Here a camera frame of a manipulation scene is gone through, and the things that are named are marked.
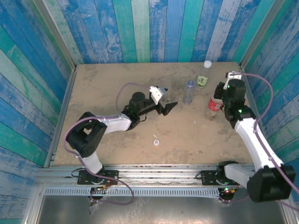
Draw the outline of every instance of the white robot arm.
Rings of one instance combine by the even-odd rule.
[[[129,105],[125,106],[119,115],[99,116],[99,119],[87,120],[77,125],[67,136],[66,141],[77,150],[86,167],[94,174],[103,169],[103,165],[97,157],[96,149],[104,134],[116,131],[128,131],[140,123],[140,117],[156,110],[158,114],[166,116],[178,103],[166,104],[165,108],[159,103],[167,92],[165,88],[151,86],[149,99],[142,92],[133,94]],[[90,112],[84,113],[79,120],[94,117]]]
[[[219,83],[214,97],[222,99],[225,118],[244,141],[253,160],[255,172],[247,171],[240,164],[228,161],[222,162],[217,176],[220,180],[230,179],[247,188],[250,198],[255,202],[286,199],[290,195],[291,187],[277,171],[256,137],[256,117],[252,110],[244,105],[246,87],[241,78],[239,72],[228,73],[226,83]],[[271,157],[293,182],[295,171],[292,166],[285,166],[277,157],[259,126],[256,131]]]

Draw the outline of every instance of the black mounting bracket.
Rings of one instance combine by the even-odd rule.
[[[102,176],[107,176],[107,177],[112,177],[115,179],[118,179],[118,170],[101,170],[99,175]],[[108,179],[102,179],[96,176],[93,176],[89,174],[85,169],[79,171],[79,176],[78,176],[78,185],[106,185],[106,186],[111,186],[111,185],[117,185],[117,181],[111,181]]]

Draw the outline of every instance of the white bottle cap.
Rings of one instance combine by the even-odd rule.
[[[157,146],[157,145],[159,145],[159,144],[160,144],[160,141],[159,141],[158,139],[155,139],[155,140],[154,140],[154,145]]]
[[[204,67],[205,67],[205,68],[209,69],[211,66],[212,66],[212,62],[210,62],[210,61],[205,61],[205,63],[204,63]]]

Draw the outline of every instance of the clear plastic bottle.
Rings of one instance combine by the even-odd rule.
[[[205,61],[204,65],[201,67],[200,74],[197,77],[196,84],[200,87],[205,87],[207,80],[211,73],[212,62]]]
[[[222,105],[223,102],[221,99],[215,99],[214,96],[212,96],[208,104],[208,118],[214,119],[217,116],[218,111],[221,109]]]
[[[190,80],[185,85],[183,103],[190,104],[194,98],[194,81]]]

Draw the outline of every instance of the bottle lid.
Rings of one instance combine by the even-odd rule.
[[[210,62],[210,61],[205,61],[205,63],[204,63],[204,67],[205,67],[205,68],[209,69],[211,66],[212,66],[212,62]]]
[[[155,139],[155,140],[154,140],[154,145],[157,146],[157,145],[159,145],[159,144],[160,144],[160,141],[159,141],[158,139]]]
[[[189,87],[194,86],[194,82],[193,82],[193,80],[188,81],[188,86],[189,86]]]

